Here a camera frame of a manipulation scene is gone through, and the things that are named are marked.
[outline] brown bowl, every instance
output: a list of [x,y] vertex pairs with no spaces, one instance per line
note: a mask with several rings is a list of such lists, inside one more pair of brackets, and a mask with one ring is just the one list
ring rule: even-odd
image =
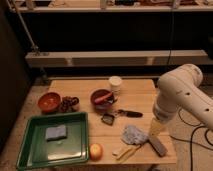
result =
[[94,106],[95,109],[98,110],[107,110],[109,107],[112,106],[112,104],[115,101],[115,97],[112,94],[110,97],[107,98],[107,100],[102,101],[101,103],[95,103],[95,99],[102,97],[106,94],[110,93],[109,90],[106,89],[99,89],[96,90],[95,92],[92,93],[91,97],[90,97],[90,101],[92,103],[92,105]]
[[53,113],[58,110],[60,103],[60,95],[55,92],[49,92],[40,97],[38,107],[43,113]]

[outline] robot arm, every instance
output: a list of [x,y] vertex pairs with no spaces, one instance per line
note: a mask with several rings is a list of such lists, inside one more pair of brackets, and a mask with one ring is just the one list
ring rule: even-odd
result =
[[160,92],[153,106],[157,119],[166,123],[181,107],[213,130],[213,100],[198,88],[202,80],[201,70],[193,64],[162,75],[157,83]]

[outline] crumpled paper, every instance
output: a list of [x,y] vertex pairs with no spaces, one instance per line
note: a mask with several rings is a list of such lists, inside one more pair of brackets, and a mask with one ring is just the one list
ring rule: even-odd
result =
[[129,145],[139,145],[143,144],[148,140],[148,134],[139,130],[134,125],[127,125],[124,128],[121,139]]

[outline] white cup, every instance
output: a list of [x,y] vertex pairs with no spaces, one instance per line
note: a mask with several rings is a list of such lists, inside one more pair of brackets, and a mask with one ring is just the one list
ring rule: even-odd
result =
[[109,84],[111,91],[115,94],[118,94],[121,91],[122,78],[119,76],[111,76],[109,78]]

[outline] green tray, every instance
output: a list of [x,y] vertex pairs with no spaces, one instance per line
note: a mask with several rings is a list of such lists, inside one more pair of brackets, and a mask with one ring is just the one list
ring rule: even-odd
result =
[[[61,124],[66,125],[67,138],[46,141],[46,129]],[[87,113],[36,116],[28,121],[16,167],[26,170],[86,162],[88,151]]]

